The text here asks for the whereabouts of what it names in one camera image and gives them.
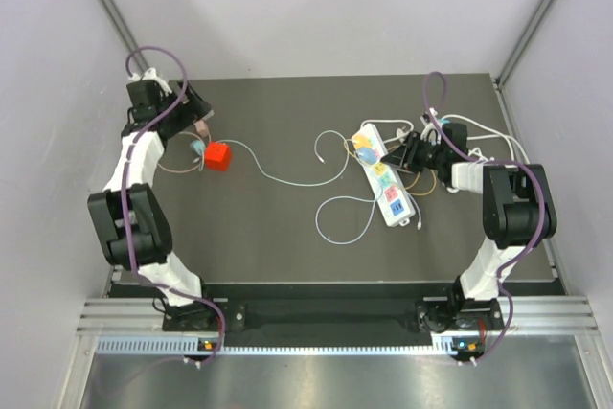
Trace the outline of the beige brown charger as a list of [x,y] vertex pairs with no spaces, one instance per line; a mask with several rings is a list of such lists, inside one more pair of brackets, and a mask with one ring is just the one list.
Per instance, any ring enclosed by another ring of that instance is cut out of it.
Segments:
[[207,137],[210,134],[210,130],[209,127],[207,125],[207,123],[203,120],[198,120],[195,124],[194,124],[195,130],[198,133],[199,136],[201,137]]

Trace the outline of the blue charger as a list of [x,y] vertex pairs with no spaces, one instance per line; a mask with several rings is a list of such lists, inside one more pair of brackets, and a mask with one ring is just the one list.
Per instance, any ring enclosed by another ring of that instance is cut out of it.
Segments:
[[356,151],[356,156],[365,164],[375,165],[378,162],[378,156],[374,149],[362,147]]

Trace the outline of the mint green charger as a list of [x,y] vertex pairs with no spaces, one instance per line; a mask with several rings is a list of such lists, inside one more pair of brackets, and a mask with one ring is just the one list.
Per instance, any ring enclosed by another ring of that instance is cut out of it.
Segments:
[[194,140],[190,143],[191,149],[196,155],[202,156],[205,153],[206,145],[202,140]]

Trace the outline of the white power strip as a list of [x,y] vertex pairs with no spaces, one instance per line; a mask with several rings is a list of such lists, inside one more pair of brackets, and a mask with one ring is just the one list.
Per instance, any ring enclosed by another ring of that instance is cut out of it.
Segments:
[[370,138],[378,156],[378,162],[375,165],[368,165],[356,156],[356,150],[353,148],[353,154],[365,171],[385,224],[391,228],[407,226],[418,212],[397,171],[380,162],[381,157],[389,153],[389,150],[377,127],[373,122],[363,122],[353,136],[356,133]]

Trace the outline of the yellow charger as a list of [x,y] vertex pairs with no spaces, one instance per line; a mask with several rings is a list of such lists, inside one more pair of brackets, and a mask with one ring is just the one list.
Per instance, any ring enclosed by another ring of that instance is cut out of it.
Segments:
[[356,133],[354,136],[352,136],[351,141],[355,150],[360,150],[362,148],[373,148],[370,138],[360,133]]

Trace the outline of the red cube adapter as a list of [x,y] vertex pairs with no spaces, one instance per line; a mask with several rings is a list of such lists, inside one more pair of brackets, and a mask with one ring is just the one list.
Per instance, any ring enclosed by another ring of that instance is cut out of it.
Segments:
[[204,166],[208,170],[227,171],[233,158],[228,144],[211,142],[204,152]]

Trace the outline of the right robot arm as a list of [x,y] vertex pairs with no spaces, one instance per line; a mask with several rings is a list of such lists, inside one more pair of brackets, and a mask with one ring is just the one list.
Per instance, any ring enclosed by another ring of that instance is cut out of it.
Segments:
[[485,239],[447,295],[449,321],[466,329],[492,309],[518,260],[555,234],[556,211],[542,166],[469,159],[464,124],[433,130],[436,142],[411,133],[382,163],[401,171],[431,170],[447,188],[482,196]]

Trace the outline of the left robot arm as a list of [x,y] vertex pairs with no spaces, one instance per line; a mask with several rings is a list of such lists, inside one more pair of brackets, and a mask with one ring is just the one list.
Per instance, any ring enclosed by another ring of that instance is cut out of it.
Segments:
[[87,208],[107,262],[157,288],[170,307],[184,310],[197,329],[216,320],[204,283],[173,249],[170,224],[152,189],[168,141],[210,115],[212,108],[185,80],[134,76],[126,86],[131,106],[121,131],[122,150],[106,185]]

